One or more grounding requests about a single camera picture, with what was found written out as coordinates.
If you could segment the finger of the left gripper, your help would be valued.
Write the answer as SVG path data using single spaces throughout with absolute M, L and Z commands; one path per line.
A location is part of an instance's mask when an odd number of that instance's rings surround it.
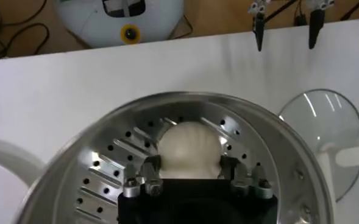
M 268 0 L 253 0 L 248 13 L 252 15 L 252 31 L 255 34 L 257 49 L 262 50 L 263 35 L 265 31 L 265 12 Z
M 309 49 L 315 47 L 320 30 L 324 26 L 325 10 L 332 7 L 334 3 L 334 0 L 307 0 L 307 7 L 310 9 Z

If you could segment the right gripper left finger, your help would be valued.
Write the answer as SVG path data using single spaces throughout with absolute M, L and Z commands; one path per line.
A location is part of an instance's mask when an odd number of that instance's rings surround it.
M 128 164 L 124 169 L 123 196 L 135 198 L 142 192 L 157 197 L 163 191 L 163 180 L 160 178 L 160 156 L 147 157 L 140 167 L 139 174 L 133 164 Z

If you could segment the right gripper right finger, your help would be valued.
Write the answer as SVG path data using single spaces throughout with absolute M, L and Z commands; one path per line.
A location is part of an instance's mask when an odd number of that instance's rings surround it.
M 238 159 L 222 156 L 219 179 L 230 180 L 234 194 L 240 197 L 254 196 L 262 200 L 270 200 L 273 190 L 266 178 L 264 167 L 260 163 L 248 171 L 247 166 Z

